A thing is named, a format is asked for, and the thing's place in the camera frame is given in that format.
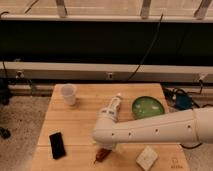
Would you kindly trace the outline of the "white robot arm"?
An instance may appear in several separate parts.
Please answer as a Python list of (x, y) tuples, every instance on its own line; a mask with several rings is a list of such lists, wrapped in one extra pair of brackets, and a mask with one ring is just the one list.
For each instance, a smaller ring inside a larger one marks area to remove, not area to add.
[(93, 128), (104, 149), (119, 143), (213, 143), (213, 107), (119, 122), (116, 110), (103, 108)]

